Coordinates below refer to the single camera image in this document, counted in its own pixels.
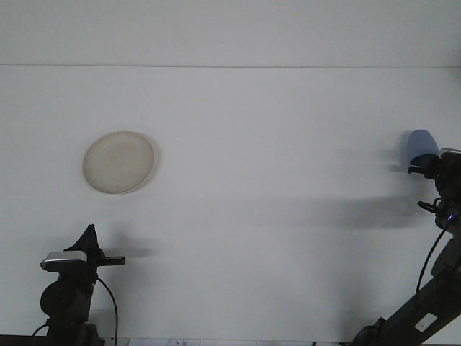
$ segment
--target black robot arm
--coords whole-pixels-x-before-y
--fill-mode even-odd
[[[461,153],[418,156],[408,172],[435,180],[434,203],[419,202],[435,214],[436,225],[453,235],[432,268],[433,278],[389,319],[365,327],[348,346],[418,346],[461,314]]]

